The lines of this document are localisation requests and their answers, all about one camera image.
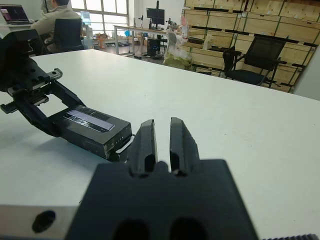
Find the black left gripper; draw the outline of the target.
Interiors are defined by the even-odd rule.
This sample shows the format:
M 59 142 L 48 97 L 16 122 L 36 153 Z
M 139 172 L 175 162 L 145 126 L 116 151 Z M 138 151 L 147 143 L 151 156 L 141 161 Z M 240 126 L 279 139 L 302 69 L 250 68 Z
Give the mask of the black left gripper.
M 49 101 L 48 95 L 54 95 L 69 108 L 85 105 L 75 93 L 58 82 L 63 72 L 59 68 L 45 72 L 32 58 L 24 54 L 6 60 L 5 63 L 8 66 L 1 76 L 8 83 L 4 91 L 12 97 L 12 102 L 2 104 L 1 110 L 6 114 L 19 111 L 31 125 L 59 138 L 61 131 L 39 106 Z

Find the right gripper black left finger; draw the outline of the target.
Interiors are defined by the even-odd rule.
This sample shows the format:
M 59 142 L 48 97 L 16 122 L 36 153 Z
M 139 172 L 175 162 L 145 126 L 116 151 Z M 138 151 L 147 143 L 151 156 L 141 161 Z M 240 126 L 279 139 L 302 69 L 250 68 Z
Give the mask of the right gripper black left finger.
M 140 125 L 129 147 L 127 164 L 133 177 L 144 178 L 154 171 L 157 162 L 155 122 L 149 119 Z

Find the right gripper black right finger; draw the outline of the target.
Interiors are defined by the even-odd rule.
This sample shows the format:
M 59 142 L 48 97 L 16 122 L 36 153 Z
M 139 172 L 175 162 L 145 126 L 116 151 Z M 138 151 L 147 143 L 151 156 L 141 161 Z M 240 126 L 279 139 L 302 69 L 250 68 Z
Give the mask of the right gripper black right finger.
M 169 156 L 171 171 L 176 175 L 188 175 L 200 160 L 196 141 L 178 117 L 170 122 Z

